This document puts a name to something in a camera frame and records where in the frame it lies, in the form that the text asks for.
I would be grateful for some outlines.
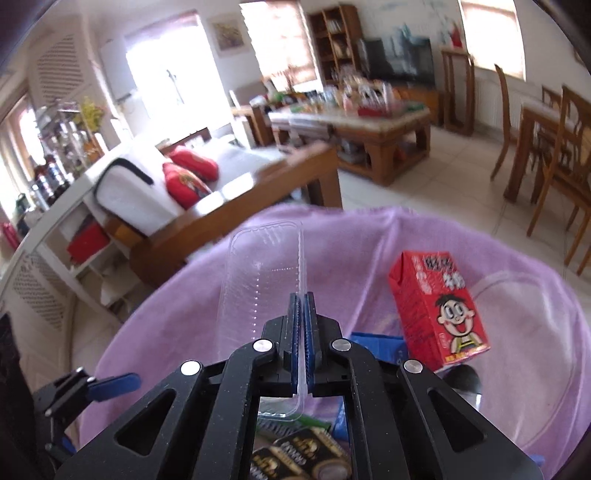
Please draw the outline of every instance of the clear plastic container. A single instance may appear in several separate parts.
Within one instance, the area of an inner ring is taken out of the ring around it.
[[[305,277],[301,225],[278,222],[237,232],[230,242],[218,310],[219,358],[228,358],[245,343],[259,339],[267,320],[286,315],[290,294],[303,298]],[[306,379],[300,359],[298,393],[291,398],[261,398],[259,416],[277,420],[300,416]]]

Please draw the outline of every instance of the wooden bookshelf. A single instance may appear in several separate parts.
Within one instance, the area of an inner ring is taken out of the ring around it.
[[[363,34],[357,7],[337,4],[308,14],[308,18],[325,85],[334,84],[333,71],[340,72],[345,65],[352,64],[355,70],[361,70],[357,43]]]

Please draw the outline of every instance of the red cushion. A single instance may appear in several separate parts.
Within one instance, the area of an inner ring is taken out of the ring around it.
[[[162,170],[168,194],[185,210],[212,192],[200,178],[186,168],[166,162],[162,164]]]
[[[187,147],[176,147],[168,155],[170,159],[182,168],[192,171],[203,181],[215,181],[220,172],[211,158],[202,157]]]

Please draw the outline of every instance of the metal screw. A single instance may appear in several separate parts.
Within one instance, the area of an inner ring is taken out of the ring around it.
[[[351,350],[351,342],[346,338],[339,338],[333,342],[333,348],[339,352],[348,352]]]
[[[188,360],[181,365],[181,373],[187,377],[198,374],[200,370],[201,364],[195,360]]]
[[[252,347],[257,352],[268,352],[269,350],[271,350],[273,348],[273,342],[271,342],[270,340],[267,340],[266,338],[262,338],[260,340],[257,340],[256,342],[254,342],[252,344]]]
[[[412,374],[419,374],[423,371],[423,364],[418,360],[406,360],[404,362],[404,369]]]

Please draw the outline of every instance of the black gripper frame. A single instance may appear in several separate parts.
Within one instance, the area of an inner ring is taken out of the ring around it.
[[[297,391],[305,328],[308,391],[345,400],[356,480],[542,480],[535,463],[419,362],[378,361],[290,297],[288,315],[228,360],[185,362],[57,472],[57,480],[246,480],[261,396]]]
[[[204,366],[188,361],[57,472],[57,480],[230,480],[250,470],[260,397],[297,392],[300,301],[262,339]]]

